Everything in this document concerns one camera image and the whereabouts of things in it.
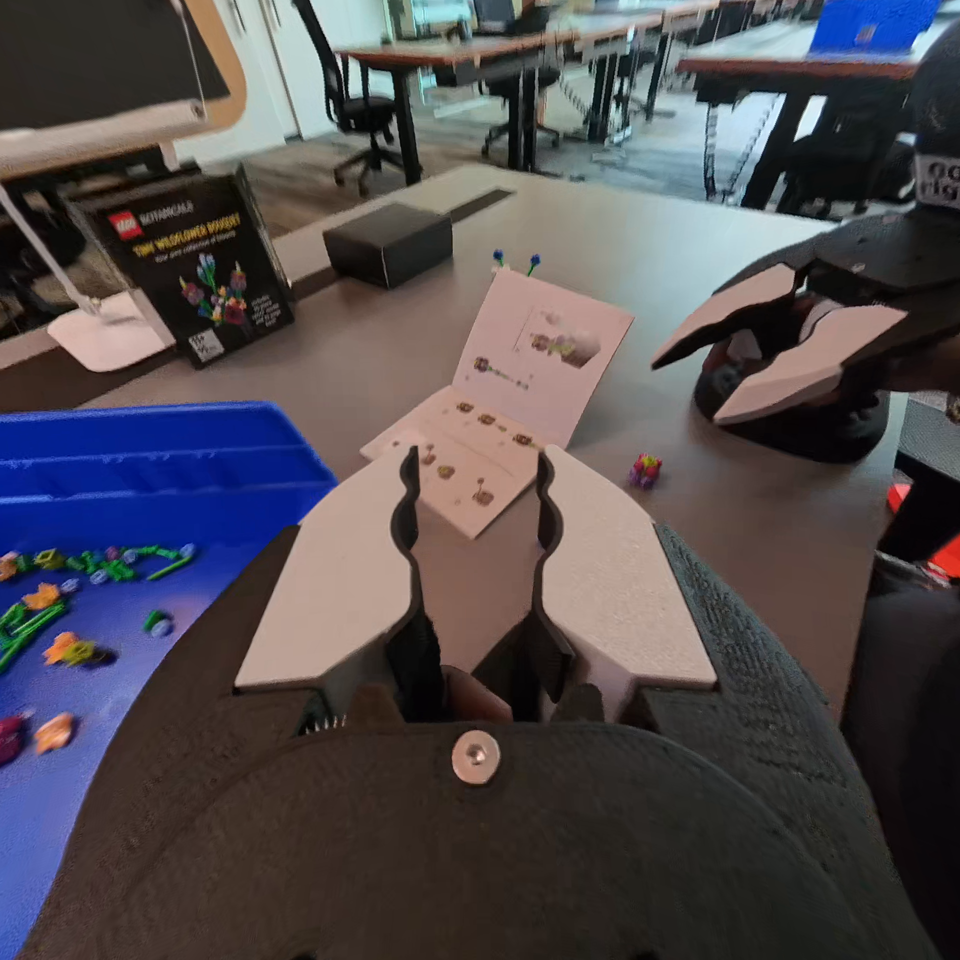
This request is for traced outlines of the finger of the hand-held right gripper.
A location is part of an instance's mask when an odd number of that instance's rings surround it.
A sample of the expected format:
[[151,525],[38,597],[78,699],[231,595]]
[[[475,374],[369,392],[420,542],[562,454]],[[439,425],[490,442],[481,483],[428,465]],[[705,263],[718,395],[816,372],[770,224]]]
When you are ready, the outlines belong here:
[[690,313],[651,359],[658,370],[690,354],[787,316],[799,288],[798,270],[776,263],[714,293]]
[[714,414],[717,426],[737,426],[834,392],[845,364],[894,330],[907,312],[891,306],[836,306],[808,321],[798,345],[744,379]]

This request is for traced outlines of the matte black box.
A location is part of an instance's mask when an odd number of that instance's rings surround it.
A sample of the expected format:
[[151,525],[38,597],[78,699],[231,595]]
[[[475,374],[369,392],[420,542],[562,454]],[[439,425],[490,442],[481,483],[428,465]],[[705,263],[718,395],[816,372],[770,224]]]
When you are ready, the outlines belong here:
[[453,220],[389,203],[322,233],[329,263],[345,279],[396,289],[453,255]]

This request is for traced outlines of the wooden table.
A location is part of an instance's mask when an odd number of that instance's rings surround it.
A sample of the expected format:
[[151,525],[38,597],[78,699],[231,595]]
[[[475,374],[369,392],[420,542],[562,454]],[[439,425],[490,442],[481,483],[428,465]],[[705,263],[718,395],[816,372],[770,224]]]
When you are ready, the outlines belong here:
[[930,46],[957,27],[958,14],[936,16],[904,54],[824,54],[810,53],[814,26],[777,21],[696,47],[677,68],[694,77],[698,102],[714,107],[758,92],[784,97],[740,201],[745,209],[764,210],[813,97],[872,96],[881,138],[908,131],[908,96],[918,64]]
[[[448,69],[455,81],[468,86],[507,73],[512,66],[561,68],[570,58],[583,65],[594,64],[594,100],[585,109],[588,143],[603,145],[608,141],[612,103],[618,80],[618,61],[625,57],[648,31],[666,23],[666,8],[651,7],[606,15],[574,15],[565,25],[548,26],[545,31],[519,37],[446,40],[392,41],[379,45],[344,48],[336,55],[346,55],[359,66],[385,73],[392,82],[396,106],[395,124],[404,162],[407,186],[419,184],[423,168],[418,153],[414,126],[409,76],[429,68]],[[536,107],[539,92],[526,94],[536,100],[526,107],[524,160],[528,171],[537,170]]]

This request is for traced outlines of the grey desk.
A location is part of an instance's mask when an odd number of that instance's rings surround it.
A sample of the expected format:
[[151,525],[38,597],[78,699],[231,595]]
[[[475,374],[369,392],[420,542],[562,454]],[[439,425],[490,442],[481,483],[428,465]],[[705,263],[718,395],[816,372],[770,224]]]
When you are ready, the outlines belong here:
[[323,232],[371,201],[275,242],[312,294],[295,322],[204,369],[161,358],[94,376],[92,406],[266,401],[282,407],[340,478],[359,450],[448,385],[492,282],[493,251],[535,278],[620,306],[634,321],[572,438],[571,454],[625,487],[637,456],[663,461],[636,502],[669,525],[778,637],[843,711],[906,400],[855,465],[807,462],[722,432],[690,406],[700,356],[657,371],[655,351],[741,268],[822,222],[466,165],[403,189],[425,210],[466,206],[453,256],[393,291],[333,280]]

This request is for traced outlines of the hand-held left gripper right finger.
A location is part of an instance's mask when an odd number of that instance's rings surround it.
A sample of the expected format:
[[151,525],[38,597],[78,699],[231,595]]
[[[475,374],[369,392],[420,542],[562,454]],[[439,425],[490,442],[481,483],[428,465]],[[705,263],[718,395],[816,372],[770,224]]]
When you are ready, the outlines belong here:
[[582,684],[599,691],[604,718],[636,714],[642,690],[716,690],[650,515],[558,446],[539,453],[535,492],[540,552],[520,648],[536,711],[552,714]]

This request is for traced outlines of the black glossy cardboard box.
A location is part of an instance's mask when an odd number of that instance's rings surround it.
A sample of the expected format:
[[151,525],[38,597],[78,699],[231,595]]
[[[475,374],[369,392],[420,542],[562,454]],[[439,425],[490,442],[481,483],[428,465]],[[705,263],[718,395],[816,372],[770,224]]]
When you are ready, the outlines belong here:
[[149,176],[65,205],[195,369],[294,323],[291,284],[241,166]]

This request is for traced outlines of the orange traffic cone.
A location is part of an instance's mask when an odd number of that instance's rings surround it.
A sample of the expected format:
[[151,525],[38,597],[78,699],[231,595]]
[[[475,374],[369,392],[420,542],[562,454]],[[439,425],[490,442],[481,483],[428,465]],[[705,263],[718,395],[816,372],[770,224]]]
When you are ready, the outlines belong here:
[[958,580],[958,486],[931,481],[895,482],[888,491],[891,519],[880,549],[942,580]]

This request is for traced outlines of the blue plastic bin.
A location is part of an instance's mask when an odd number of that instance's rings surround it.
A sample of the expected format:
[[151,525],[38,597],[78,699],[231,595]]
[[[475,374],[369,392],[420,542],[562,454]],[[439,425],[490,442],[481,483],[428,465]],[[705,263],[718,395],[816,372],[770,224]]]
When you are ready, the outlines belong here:
[[192,623],[285,527],[337,485],[277,406],[137,407],[2,417],[2,555],[156,546],[129,582],[34,569],[2,582],[2,613],[41,583],[78,590],[2,670],[2,718],[23,747],[1,772],[1,957],[38,918],[93,776],[123,719]]

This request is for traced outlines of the person's dark clothing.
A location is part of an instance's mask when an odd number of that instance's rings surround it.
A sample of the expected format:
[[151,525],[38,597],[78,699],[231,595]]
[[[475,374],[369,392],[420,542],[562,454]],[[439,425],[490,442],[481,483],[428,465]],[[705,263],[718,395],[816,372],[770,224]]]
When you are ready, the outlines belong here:
[[918,918],[942,958],[958,958],[957,586],[867,601],[842,730]]

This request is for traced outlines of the blue plastic crate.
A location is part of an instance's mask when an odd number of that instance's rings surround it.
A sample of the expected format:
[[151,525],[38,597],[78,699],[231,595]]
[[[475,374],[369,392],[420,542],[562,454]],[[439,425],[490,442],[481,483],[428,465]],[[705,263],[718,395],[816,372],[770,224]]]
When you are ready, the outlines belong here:
[[810,55],[908,53],[930,26],[941,1],[825,1]]

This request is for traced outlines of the black board on white stand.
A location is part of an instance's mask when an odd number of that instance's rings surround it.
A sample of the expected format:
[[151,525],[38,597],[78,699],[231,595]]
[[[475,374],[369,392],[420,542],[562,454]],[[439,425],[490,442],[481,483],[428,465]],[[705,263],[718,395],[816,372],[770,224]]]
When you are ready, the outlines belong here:
[[97,298],[67,273],[50,226],[23,195],[113,180],[151,185],[193,161],[182,142],[234,126],[248,102],[241,59],[210,1],[1,3],[2,228],[15,229],[70,304],[47,330],[93,374],[174,347],[146,295]]

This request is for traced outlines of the black office chair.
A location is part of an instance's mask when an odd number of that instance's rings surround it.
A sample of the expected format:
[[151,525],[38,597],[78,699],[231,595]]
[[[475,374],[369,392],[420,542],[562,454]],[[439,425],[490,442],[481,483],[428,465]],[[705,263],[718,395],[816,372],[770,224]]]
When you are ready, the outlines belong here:
[[358,96],[353,96],[350,91],[350,58],[345,54],[334,53],[310,1],[293,1],[292,5],[303,22],[320,61],[328,119],[344,135],[368,138],[369,146],[366,150],[354,154],[333,168],[334,183],[343,187],[346,183],[346,172],[357,168],[357,191],[361,198],[366,199],[369,197],[370,175],[380,172],[384,163],[399,171],[404,170],[402,154],[391,149],[395,143],[392,126],[397,117],[396,104],[391,99],[371,93],[369,68],[364,65],[360,67],[361,92]]
[[[511,39],[532,37],[546,30],[552,15],[558,13],[566,2],[524,1],[516,12],[511,1],[471,2],[477,33],[483,38]],[[491,147],[499,138],[507,138],[507,166],[513,171],[528,171],[530,166],[524,157],[524,138],[527,120],[526,108],[537,100],[528,100],[526,94],[540,92],[543,86],[558,82],[560,70],[556,67],[537,66],[524,68],[511,66],[509,72],[500,71],[494,78],[482,79],[479,86],[491,97],[502,100],[508,109],[506,124],[493,127],[487,133],[482,146],[482,156],[487,158]]]

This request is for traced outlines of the black mesh cushion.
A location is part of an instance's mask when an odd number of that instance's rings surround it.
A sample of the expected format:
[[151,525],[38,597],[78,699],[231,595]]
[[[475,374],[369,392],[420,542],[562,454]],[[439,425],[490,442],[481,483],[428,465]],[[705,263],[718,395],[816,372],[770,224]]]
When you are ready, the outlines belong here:
[[[692,402],[710,423],[732,393],[766,362],[750,330],[715,343],[706,355]],[[890,394],[875,390],[816,398],[778,413],[722,425],[721,430],[770,450],[830,465],[862,461],[881,442],[890,418]]]

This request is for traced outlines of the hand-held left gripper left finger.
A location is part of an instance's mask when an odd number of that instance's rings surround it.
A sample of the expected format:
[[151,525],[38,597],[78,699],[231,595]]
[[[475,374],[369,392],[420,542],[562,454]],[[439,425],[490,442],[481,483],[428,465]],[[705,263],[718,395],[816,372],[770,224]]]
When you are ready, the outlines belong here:
[[417,446],[395,446],[299,522],[236,674],[238,694],[302,690],[346,718],[385,687],[404,718],[444,716],[440,645],[426,613]]

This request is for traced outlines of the white instruction booklet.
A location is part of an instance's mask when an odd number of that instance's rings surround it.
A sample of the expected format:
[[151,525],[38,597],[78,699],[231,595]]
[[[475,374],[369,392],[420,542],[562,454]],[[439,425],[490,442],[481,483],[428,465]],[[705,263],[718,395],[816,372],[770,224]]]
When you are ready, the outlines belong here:
[[450,385],[360,450],[416,447],[419,499],[478,538],[565,449],[634,316],[508,268],[496,269]]

